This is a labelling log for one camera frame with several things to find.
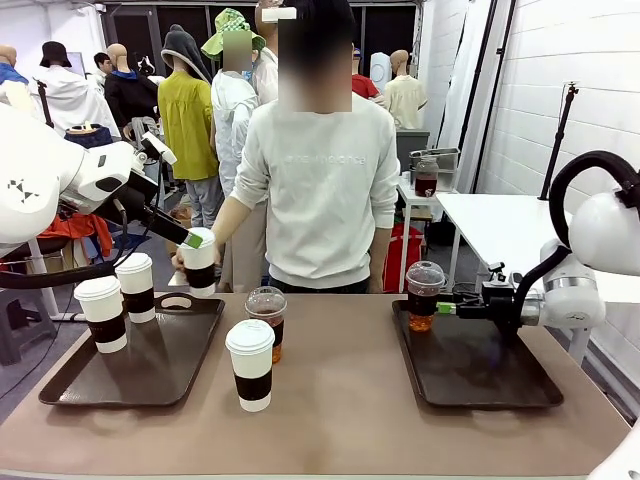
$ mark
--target white paper cup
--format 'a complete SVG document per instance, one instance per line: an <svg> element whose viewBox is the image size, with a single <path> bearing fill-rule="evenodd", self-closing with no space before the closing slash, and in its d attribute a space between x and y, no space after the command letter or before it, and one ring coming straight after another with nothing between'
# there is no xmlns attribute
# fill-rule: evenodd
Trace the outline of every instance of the white paper cup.
<svg viewBox="0 0 640 480"><path fill-rule="evenodd" d="M145 323L156 318L152 265L149 255L134 253L116 267L127 313L133 323Z"/></svg>
<svg viewBox="0 0 640 480"><path fill-rule="evenodd" d="M84 281L73 295L80 302L98 351L122 350L127 345L127 331L118 279L112 276Z"/></svg>
<svg viewBox="0 0 640 480"><path fill-rule="evenodd" d="M216 237L208 228L196 227L189 231L202 238L199 248L184 243L180 245L190 292L196 298L208 298L216 293L213 265Z"/></svg>
<svg viewBox="0 0 640 480"><path fill-rule="evenodd" d="M271 351L275 334L267 322L244 320L227 334L240 406L260 412L271 403Z"/></svg>

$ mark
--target brown tray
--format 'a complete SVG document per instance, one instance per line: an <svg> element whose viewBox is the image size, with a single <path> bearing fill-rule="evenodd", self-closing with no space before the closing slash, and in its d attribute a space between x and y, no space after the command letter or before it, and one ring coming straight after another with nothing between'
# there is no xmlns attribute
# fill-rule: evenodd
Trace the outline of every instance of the brown tray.
<svg viewBox="0 0 640 480"><path fill-rule="evenodd" d="M549 408L564 401L517 337L506 343L493 322L436 314L431 331L409 330L408 302L393 302L394 323L417 395L435 407Z"/></svg>
<svg viewBox="0 0 640 480"><path fill-rule="evenodd" d="M191 305L187 309L176 300ZM178 403L200 370L224 302L170 293L156 298L155 306L155 321L127 321L127 346L119 352L99 354L89 337L42 389L39 400L102 408Z"/></svg>

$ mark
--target green bucket hat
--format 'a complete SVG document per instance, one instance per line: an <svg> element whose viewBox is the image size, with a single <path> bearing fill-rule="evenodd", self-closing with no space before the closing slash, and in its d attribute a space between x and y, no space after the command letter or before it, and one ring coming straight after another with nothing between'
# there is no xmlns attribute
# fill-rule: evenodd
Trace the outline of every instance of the green bucket hat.
<svg viewBox="0 0 640 480"><path fill-rule="evenodd" d="M251 27L239 11L225 8L216 17L216 33L202 46L202 53L215 60L222 52L223 33L240 31L251 31ZM251 39L253 50L260 51L267 45L265 39L256 33L251 32Z"/></svg>

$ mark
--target red shirt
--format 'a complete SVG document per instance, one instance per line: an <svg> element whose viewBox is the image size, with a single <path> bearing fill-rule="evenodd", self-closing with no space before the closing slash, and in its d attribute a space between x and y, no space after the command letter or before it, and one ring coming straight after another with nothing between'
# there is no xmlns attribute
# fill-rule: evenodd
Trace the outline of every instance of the red shirt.
<svg viewBox="0 0 640 480"><path fill-rule="evenodd" d="M380 94L370 78L358 74L351 76L351 90L362 98L372 98Z"/></svg>

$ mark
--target blue scarf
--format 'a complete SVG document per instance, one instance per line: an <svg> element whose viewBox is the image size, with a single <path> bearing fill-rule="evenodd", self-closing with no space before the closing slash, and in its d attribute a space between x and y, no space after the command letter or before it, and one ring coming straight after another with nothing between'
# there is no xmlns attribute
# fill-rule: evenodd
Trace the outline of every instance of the blue scarf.
<svg viewBox="0 0 640 480"><path fill-rule="evenodd" d="M25 85L29 84L29 80L20 75L16 70L8 63L0 63L0 85L5 81L21 82Z"/></svg>
<svg viewBox="0 0 640 480"><path fill-rule="evenodd" d="M120 72L119 70L114 70L111 73L113 73L116 77L126 78L127 80L135 80L136 78L138 78L138 75L133 70L131 70L129 73L124 73L124 72Z"/></svg>

